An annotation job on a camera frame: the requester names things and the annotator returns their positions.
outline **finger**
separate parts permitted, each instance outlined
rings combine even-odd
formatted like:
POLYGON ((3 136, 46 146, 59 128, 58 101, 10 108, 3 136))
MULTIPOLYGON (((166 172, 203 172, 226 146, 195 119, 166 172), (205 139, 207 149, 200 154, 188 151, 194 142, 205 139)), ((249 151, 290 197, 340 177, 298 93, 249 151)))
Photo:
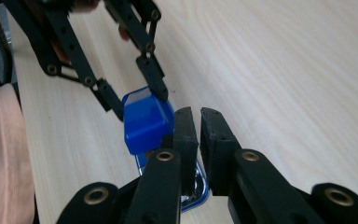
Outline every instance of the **finger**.
POLYGON ((129 34, 127 33, 126 29, 124 29, 122 26, 118 26, 118 32, 120 33, 120 36, 123 40, 125 41, 130 40, 129 34))

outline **blue box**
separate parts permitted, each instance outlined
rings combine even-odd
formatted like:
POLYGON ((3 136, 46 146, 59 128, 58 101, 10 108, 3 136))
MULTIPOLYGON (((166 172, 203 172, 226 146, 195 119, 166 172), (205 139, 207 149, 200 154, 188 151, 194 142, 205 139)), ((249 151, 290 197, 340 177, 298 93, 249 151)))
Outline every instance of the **blue box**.
POLYGON ((162 136, 173 134, 174 113, 147 87, 123 97, 124 140, 132 155, 159 148, 162 136))

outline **brass screw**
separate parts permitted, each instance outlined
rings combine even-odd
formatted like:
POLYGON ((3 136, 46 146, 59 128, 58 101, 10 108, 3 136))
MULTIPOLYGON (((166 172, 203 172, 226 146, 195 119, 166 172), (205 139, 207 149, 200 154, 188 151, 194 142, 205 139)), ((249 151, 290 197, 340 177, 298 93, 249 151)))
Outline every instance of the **brass screw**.
POLYGON ((342 206, 352 206, 354 204, 353 198, 340 189, 329 188, 324 191, 324 195, 333 203, 342 206))
POLYGON ((159 18, 159 12, 157 9, 154 9, 152 11, 152 19, 156 21, 156 20, 158 20, 158 18, 159 18))
POLYGON ((57 74, 57 66, 54 65, 54 64, 49 64, 48 65, 48 72, 51 74, 51 75, 56 75, 57 74))
POLYGON ((173 159, 173 154, 171 152, 163 151, 157 154, 157 159, 159 161, 170 161, 173 159))
POLYGON ((87 194, 84 196, 84 202, 89 205, 94 205, 101 203, 107 199, 109 196, 109 191, 105 187, 98 187, 91 189, 87 194))
POLYGON ((254 152, 243 152, 242 157, 246 159, 247 161, 258 161, 260 160, 260 157, 255 154, 254 152))
POLYGON ((146 44, 146 49, 147 49, 147 51, 153 51, 154 50, 154 48, 155 48, 155 46, 154 46, 154 44, 152 43, 152 42, 148 42, 147 44, 146 44))
POLYGON ((92 77, 86 77, 84 80, 88 86, 92 86, 94 84, 92 77))

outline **wooden table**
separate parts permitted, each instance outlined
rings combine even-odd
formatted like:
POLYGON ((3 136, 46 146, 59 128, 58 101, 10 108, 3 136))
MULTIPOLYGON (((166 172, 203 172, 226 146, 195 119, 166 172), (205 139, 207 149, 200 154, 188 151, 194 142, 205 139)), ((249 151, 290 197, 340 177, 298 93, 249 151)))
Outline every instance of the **wooden table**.
MULTIPOLYGON (((358 1, 157 1, 156 55, 175 109, 221 111, 243 147, 263 152, 310 192, 334 182, 358 193, 358 1)), ((145 85, 103 4, 71 23, 98 77, 121 97, 145 85)), ((122 187, 138 173, 123 125, 82 86, 44 75, 11 20, 36 199, 53 223, 89 183, 122 187)), ((230 223, 227 198, 182 223, 230 223)))

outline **blue cube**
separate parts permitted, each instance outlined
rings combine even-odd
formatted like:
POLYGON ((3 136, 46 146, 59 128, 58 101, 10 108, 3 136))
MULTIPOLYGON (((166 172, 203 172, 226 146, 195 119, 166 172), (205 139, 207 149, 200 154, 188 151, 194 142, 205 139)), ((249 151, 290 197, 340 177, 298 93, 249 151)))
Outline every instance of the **blue cube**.
POLYGON ((132 155, 156 149, 162 136, 173 134, 173 110, 147 87, 123 97, 124 140, 132 155))

